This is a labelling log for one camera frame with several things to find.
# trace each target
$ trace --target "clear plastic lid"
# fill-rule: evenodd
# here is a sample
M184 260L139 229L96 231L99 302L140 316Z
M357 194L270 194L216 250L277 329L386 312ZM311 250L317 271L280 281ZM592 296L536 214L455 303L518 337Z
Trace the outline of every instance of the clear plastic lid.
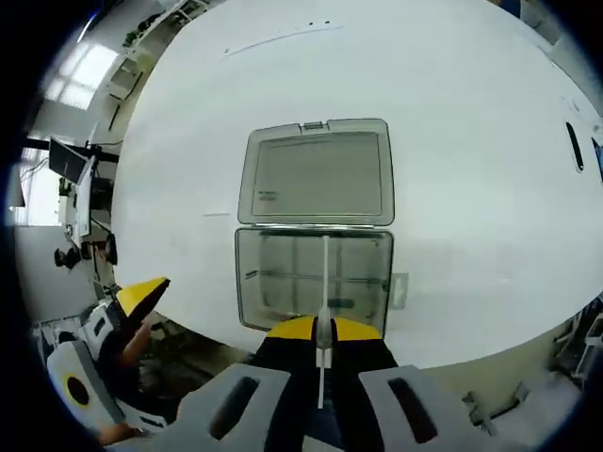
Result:
M241 323L269 330L296 316L318 315L324 235L329 236L328 304L332 316L372 325L384 334L393 237L376 231L236 231Z
M394 219L387 124L332 120L250 134L242 223L386 225Z

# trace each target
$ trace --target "gray plastic part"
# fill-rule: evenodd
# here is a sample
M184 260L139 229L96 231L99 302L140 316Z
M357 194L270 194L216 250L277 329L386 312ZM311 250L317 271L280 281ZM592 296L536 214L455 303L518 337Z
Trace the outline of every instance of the gray plastic part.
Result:
M414 366L364 372L359 378L377 417L385 451L524 450L517 444L503 443L474 427L463 402L440 390L435 381ZM415 393L435 426L436 435L426 443L416 441L390 386L390 382L397 379L406 382Z
M86 336L88 350L93 360L98 360L106 337L114 330L115 326L111 323L111 319L106 312L106 306L104 303L100 303L90 313L86 324L81 328Z
M390 224L394 179L387 123L330 120L251 132L238 220L244 224Z
M235 426L217 439L211 434L212 423L244 379L252 379L257 387ZM144 450L264 450L272 415L288 380L286 372L233 364L201 390L187 395L176 421L146 442Z
M84 427L98 432L123 421L123 414L100 379L82 341L59 344L46 363L50 379L63 403ZM90 397L87 405L76 403L67 389L67 379L76 378Z

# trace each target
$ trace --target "desk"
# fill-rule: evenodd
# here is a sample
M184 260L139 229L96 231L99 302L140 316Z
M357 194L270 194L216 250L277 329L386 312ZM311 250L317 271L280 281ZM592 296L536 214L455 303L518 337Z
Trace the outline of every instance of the desk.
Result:
M126 132L117 283L168 276L161 314L254 351L264 333L239 323L234 250L249 133L381 118L393 272L409 275L406 307L387 317L398 362L475 360L561 324L603 290L601 119L510 18L448 0L210 9L159 60Z
M106 239L108 226L103 223L108 219L108 212L100 215L100 218L92 218L90 197L96 170L96 158L93 157L82 170L79 184L73 186L72 194L67 199L65 211L65 224L71 226L69 234L71 240L78 247L82 247L83 241L103 241ZM103 211L95 211L95 216Z

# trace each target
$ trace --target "cable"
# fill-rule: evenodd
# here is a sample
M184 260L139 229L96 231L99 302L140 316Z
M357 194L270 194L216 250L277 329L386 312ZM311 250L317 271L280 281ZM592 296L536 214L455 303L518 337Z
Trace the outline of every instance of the cable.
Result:
M20 182L24 182L27 179L31 179L36 173L44 168L44 163L48 162L48 157L44 158L41 162L39 162L35 167L32 167L21 175Z
M123 140L117 141L115 143L92 143L90 146L117 146L118 144L122 144Z

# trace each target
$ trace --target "person's arm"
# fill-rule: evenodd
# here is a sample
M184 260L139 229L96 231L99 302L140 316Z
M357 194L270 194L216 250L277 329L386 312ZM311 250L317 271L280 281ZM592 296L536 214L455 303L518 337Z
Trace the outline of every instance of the person's arm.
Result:
M123 364L134 367L139 365L139 358L151 340L151 324L143 323L134 337L128 342L122 352Z
M125 422L120 422L114 426L105 428L97 436L97 441L101 446L111 445L120 441L129 440L139 434L135 428L131 428Z

